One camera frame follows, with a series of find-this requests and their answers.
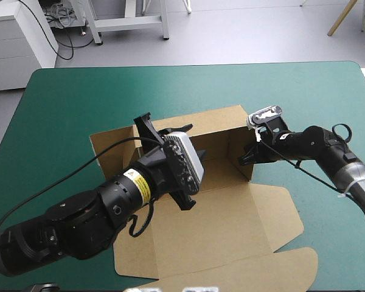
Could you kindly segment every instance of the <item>green table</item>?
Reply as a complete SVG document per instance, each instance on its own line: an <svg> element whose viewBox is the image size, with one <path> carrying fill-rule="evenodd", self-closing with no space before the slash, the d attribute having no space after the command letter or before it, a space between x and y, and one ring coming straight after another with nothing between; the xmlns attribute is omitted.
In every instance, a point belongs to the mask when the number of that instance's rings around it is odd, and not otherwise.
<svg viewBox="0 0 365 292"><path fill-rule="evenodd" d="M44 69L33 74L0 145L0 216L91 157L92 133L130 125L147 111L162 119L235 104L247 112L278 104L294 131L347 123L354 132L350 146L365 161L365 79L356 63ZM304 167L324 177L314 162ZM22 208L7 226L102 181L99 167L90 165ZM365 219L350 200L285 162L257 165L253 182L291 192L305 232L283 249L312 246L318 252L312 289L365 289ZM0 276L0 288L34 282L118 290L146 280L117 276L112 250L83 262L66 258L16 278Z"/></svg>

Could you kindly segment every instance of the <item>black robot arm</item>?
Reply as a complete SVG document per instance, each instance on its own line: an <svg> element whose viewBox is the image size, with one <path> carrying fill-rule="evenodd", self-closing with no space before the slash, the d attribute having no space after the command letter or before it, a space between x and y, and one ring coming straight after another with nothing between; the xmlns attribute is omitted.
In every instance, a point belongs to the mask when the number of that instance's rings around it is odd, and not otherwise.
<svg viewBox="0 0 365 292"><path fill-rule="evenodd" d="M311 126L303 132L292 132L281 114L279 106L269 106L249 115L247 125L255 131L256 142L245 147L246 154L239 158L240 165L287 160L328 185L300 167L304 160L315 160L335 185L328 186L349 197L365 213L365 164L347 145L352 138L350 127L341 123L331 131ZM346 139L336 133L340 125L348 131Z"/></svg>
<svg viewBox="0 0 365 292"><path fill-rule="evenodd" d="M133 220L134 213L171 193L181 210L195 204L191 195L199 191L203 177L200 157L182 129L157 132L150 114L135 119L144 155L94 190L71 196L48 208L39 217L0 232L0 274L15 276L66 256L88 259L109 248L118 233Z"/></svg>

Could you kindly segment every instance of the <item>open cardboard box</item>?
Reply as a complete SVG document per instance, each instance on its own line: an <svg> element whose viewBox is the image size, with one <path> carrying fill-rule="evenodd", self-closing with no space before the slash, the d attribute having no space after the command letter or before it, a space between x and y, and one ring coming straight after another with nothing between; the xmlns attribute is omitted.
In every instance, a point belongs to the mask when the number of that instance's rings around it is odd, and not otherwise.
<svg viewBox="0 0 365 292"><path fill-rule="evenodd" d="M204 180L196 205L180 211L169 195L155 204L151 224L138 238L124 229L114 244L119 275L158 279L146 287L164 292L184 287L220 291L307 291L318 257L311 248L274 253L303 232L290 194L283 187L249 183L253 167L237 158L255 139L241 106L153 121L157 130L192 123L188 132L197 150L206 149ZM96 153L113 142L137 136L135 126L93 134ZM106 178L141 153L131 141L99 159ZM147 208L138 213L142 221Z"/></svg>

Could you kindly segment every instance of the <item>yellow warning label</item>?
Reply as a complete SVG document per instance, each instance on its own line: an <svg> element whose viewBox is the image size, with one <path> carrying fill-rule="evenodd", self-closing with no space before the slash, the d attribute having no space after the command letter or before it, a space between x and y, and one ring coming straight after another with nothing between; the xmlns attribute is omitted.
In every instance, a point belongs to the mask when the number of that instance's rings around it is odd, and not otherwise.
<svg viewBox="0 0 365 292"><path fill-rule="evenodd" d="M138 188L142 196L142 205L150 202L150 187L148 186L146 179L135 169L129 169L123 175L130 179Z"/></svg>

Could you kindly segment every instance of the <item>wooden chair leg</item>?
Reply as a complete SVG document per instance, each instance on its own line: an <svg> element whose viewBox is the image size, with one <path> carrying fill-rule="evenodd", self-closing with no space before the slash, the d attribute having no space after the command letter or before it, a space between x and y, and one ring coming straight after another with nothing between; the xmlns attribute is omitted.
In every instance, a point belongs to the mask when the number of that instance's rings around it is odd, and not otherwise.
<svg viewBox="0 0 365 292"><path fill-rule="evenodd" d="M333 33L335 33L338 26L342 23L342 21L345 19L345 17L349 14L351 9L354 7L354 5L357 3L357 0L350 0L349 3L347 3L345 9L342 11L338 19L333 24L332 28L328 32L328 36L332 36Z"/></svg>

